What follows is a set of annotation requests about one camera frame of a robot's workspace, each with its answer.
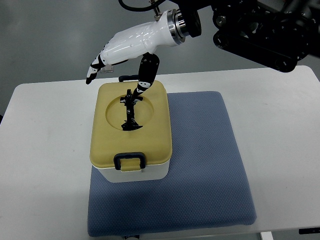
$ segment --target screw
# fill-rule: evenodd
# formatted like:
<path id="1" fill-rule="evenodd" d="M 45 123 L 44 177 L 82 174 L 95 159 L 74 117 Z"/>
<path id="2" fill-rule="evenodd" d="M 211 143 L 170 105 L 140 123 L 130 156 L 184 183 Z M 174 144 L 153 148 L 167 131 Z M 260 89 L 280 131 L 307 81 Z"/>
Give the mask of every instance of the screw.
<path id="1" fill-rule="evenodd" d="M 227 23 L 227 19 L 225 16 L 218 16 L 215 20 L 215 23 L 219 26 L 219 27 L 223 27 L 226 23 Z"/>

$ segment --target blue cushion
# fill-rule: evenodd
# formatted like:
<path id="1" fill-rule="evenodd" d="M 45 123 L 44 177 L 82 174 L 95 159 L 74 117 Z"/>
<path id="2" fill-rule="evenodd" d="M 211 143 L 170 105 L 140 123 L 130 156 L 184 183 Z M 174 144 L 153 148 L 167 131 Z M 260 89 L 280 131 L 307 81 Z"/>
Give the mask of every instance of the blue cushion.
<path id="1" fill-rule="evenodd" d="M 233 225 L 257 216 L 219 92 L 168 94 L 173 153 L 160 180 L 111 183 L 92 167 L 88 233 L 128 236 Z"/>

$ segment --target white robotic hand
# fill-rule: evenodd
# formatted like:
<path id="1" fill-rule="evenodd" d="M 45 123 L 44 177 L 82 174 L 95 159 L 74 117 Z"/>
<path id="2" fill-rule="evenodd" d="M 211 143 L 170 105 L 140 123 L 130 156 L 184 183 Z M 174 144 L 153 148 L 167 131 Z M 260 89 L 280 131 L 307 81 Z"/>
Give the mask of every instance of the white robotic hand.
<path id="1" fill-rule="evenodd" d="M 158 46 L 180 45 L 188 35 L 181 13 L 175 9 L 165 11 L 159 21 L 118 32 L 91 63 L 86 84 L 90 84 L 106 65 L 123 63 L 145 53 L 153 54 Z"/>

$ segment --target black bracket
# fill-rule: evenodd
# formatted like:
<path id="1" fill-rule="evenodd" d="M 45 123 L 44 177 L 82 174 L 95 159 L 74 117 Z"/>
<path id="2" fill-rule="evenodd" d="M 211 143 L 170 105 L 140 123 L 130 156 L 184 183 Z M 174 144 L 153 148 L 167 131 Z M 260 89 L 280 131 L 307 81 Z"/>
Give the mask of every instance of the black bracket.
<path id="1" fill-rule="evenodd" d="M 134 105 L 138 101 L 142 101 L 142 96 L 137 96 L 133 98 L 131 89 L 126 91 L 126 96 L 120 98 L 120 103 L 123 103 L 126 106 L 126 120 L 125 123 L 121 125 L 123 131 L 132 131 L 142 128 L 135 120 L 135 109 Z"/>

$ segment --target plastic storage box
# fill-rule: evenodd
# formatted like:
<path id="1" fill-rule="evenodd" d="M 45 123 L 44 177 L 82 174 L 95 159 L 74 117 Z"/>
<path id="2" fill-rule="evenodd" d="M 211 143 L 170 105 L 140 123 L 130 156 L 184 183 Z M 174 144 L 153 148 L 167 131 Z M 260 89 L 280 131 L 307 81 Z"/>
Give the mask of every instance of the plastic storage box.
<path id="1" fill-rule="evenodd" d="M 95 106 L 90 160 L 112 183 L 157 180 L 169 170 L 172 135 L 167 92 L 159 81 L 134 105 L 134 119 L 142 127 L 124 131 L 126 106 L 121 97 L 137 82 L 103 84 Z"/>

